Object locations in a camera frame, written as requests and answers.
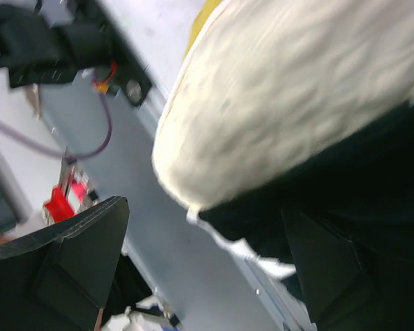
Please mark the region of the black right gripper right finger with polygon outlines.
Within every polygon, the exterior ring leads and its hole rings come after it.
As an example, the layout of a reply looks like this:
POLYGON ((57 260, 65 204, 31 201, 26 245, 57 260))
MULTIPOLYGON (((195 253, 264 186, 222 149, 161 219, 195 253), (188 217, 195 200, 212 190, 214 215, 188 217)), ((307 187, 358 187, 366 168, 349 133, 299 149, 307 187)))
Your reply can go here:
POLYGON ((318 330, 414 330, 414 227, 348 228, 282 212, 318 330))

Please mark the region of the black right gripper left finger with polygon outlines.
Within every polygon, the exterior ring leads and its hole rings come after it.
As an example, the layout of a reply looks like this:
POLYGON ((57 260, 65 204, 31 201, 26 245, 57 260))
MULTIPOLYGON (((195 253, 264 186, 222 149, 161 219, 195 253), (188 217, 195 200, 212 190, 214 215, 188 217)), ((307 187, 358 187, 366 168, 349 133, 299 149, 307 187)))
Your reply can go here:
POLYGON ((93 330, 128 218, 126 198, 110 197, 0 245, 0 330, 93 330))

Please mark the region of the black white checkered pillowcase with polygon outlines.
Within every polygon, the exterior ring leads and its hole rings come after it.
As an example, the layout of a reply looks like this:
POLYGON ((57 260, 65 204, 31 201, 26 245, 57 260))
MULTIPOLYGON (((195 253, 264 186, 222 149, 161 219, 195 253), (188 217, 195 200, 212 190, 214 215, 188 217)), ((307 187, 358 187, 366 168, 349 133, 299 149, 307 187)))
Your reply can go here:
POLYGON ((223 250, 283 279, 295 272, 281 213, 334 227, 414 227, 414 103, 405 102, 285 175, 187 220, 223 250))

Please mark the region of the cream quilted pillow yellow edge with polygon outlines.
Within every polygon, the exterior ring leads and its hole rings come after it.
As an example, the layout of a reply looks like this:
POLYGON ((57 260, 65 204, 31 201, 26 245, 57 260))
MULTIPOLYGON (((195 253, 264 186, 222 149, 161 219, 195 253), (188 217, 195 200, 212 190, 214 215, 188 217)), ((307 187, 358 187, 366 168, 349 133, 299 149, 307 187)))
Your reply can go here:
POLYGON ((152 165, 186 208, 282 176, 405 102, 414 1, 222 1, 186 55, 152 165))

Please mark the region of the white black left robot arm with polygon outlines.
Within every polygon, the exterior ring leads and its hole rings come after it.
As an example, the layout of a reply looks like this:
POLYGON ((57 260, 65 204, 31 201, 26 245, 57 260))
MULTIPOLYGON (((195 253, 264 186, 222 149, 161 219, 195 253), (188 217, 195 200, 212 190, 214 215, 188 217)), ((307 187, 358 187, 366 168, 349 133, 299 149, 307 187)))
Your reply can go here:
POLYGON ((80 70, 112 65, 110 35, 98 23, 50 26, 40 7, 0 3, 0 68, 9 88, 68 84, 80 70))

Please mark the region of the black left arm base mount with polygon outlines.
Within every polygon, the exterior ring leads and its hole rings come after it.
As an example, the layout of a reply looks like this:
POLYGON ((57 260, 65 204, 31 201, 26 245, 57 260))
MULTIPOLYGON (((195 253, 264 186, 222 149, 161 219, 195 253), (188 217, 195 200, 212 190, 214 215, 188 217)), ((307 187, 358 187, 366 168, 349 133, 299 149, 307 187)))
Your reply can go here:
POLYGON ((121 29, 115 25, 115 21, 109 17, 102 5, 94 1, 92 6, 100 31, 109 39, 111 55, 109 64, 95 68, 97 81, 108 90, 108 94, 114 96, 121 92, 131 106, 139 107, 152 88, 146 67, 140 63, 127 38, 122 35, 121 29))

